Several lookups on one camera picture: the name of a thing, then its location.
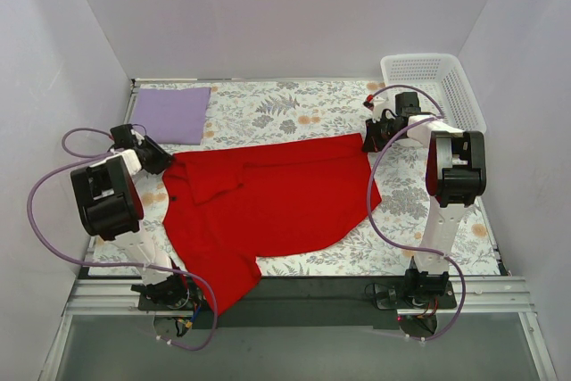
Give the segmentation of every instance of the floral fabric surface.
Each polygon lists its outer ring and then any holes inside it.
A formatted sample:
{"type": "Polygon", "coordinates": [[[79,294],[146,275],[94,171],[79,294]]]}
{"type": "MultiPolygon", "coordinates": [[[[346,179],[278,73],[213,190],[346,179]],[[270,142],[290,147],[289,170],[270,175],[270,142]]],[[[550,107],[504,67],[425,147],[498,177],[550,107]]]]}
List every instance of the floral fabric surface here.
{"type": "MultiPolygon", "coordinates": [[[[370,111],[365,97],[382,84],[367,81],[161,83],[141,88],[211,87],[203,141],[199,146],[162,145],[169,153],[284,143],[307,138],[361,133],[370,111]]],[[[375,175],[383,197],[375,209],[377,225],[392,240],[419,245],[428,215],[425,189],[427,149],[395,145],[375,175]]],[[[369,156],[369,162],[376,159],[369,156]]],[[[184,268],[162,220],[169,198],[160,176],[144,174],[137,190],[145,207],[143,225],[155,243],[184,268]]],[[[299,189],[299,198],[314,192],[299,189]]],[[[259,258],[262,275],[358,276],[401,275],[412,252],[386,244],[364,219],[346,238],[327,249],[278,258],[259,258]]],[[[461,221],[451,256],[466,275],[498,275],[497,261],[478,204],[461,221]]],[[[96,241],[94,260],[127,261],[115,246],[96,241]]],[[[137,275],[135,269],[92,268],[91,275],[137,275]]],[[[456,274],[451,267],[451,274],[456,274]]]]}

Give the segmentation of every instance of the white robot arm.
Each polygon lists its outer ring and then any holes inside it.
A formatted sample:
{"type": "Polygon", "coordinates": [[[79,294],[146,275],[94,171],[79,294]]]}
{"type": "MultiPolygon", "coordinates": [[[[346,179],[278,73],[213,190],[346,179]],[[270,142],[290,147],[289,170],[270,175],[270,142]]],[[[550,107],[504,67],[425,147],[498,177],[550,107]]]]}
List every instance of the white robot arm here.
{"type": "MultiPolygon", "coordinates": [[[[172,156],[130,124],[112,128],[111,133],[114,149],[121,152],[71,172],[81,223],[89,235],[120,248],[129,261],[145,267],[173,268],[169,255],[155,245],[141,223],[143,205],[133,181],[141,170],[162,173],[172,156]]],[[[188,301],[188,284],[181,276],[156,269],[138,270],[143,284],[132,286],[134,291],[169,306],[188,301]]]]}
{"type": "MultiPolygon", "coordinates": [[[[400,93],[391,104],[372,104],[368,98],[364,105],[373,112],[372,119],[366,122],[364,152],[379,152],[399,130],[433,116],[421,111],[415,92],[400,93]]],[[[449,255],[462,218],[485,190],[484,136],[432,120],[409,129],[406,137],[428,148],[426,191],[430,210],[420,247],[449,255]]],[[[436,289],[442,290],[446,283],[448,268],[449,263],[442,256],[416,252],[409,271],[415,271],[411,275],[416,280],[425,282],[425,290],[433,286],[437,293],[436,289]]]]}

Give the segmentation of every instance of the laundry basket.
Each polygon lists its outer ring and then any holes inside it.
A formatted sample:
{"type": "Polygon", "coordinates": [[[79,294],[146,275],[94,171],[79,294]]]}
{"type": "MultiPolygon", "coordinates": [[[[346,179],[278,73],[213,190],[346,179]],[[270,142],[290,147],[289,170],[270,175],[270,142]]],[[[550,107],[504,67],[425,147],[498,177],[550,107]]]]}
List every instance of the laundry basket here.
{"type": "MultiPolygon", "coordinates": [[[[381,60],[381,71],[387,86],[407,84],[432,96],[443,108],[449,125],[466,131],[485,132],[482,111],[460,61],[450,54],[387,55],[381,60]]],[[[392,95],[403,89],[389,90],[392,95]]],[[[424,111],[436,112],[433,105],[418,95],[424,111]]]]}

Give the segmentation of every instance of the white wall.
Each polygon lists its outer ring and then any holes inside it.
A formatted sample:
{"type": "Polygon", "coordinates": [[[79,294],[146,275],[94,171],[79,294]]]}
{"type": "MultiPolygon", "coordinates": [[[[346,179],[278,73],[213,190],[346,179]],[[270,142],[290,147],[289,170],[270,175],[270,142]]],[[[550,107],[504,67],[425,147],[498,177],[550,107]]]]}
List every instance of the white wall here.
{"type": "Polygon", "coordinates": [[[458,54],[486,0],[88,0],[132,78],[378,76],[458,54]]]}
{"type": "Polygon", "coordinates": [[[484,201],[571,379],[571,0],[489,0],[460,53],[488,125],[484,201]]]}
{"type": "MultiPolygon", "coordinates": [[[[1,3],[0,379],[36,380],[74,274],[33,236],[25,216],[28,191],[70,161],[58,147],[64,131],[122,120],[128,79],[86,0],[1,3]]],[[[79,150],[106,148],[95,138],[76,142],[79,150]]],[[[60,249],[81,255],[86,234],[67,176],[42,192],[37,214],[60,249]]]]}

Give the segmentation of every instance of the purple cloth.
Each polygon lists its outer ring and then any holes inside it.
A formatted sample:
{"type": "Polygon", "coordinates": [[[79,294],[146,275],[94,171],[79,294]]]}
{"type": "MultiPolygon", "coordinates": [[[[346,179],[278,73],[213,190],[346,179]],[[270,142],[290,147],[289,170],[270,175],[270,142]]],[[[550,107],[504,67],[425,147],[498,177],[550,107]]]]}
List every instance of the purple cloth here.
{"type": "Polygon", "coordinates": [[[210,88],[141,89],[131,123],[144,125],[157,143],[199,145],[210,98],[210,88]]]}

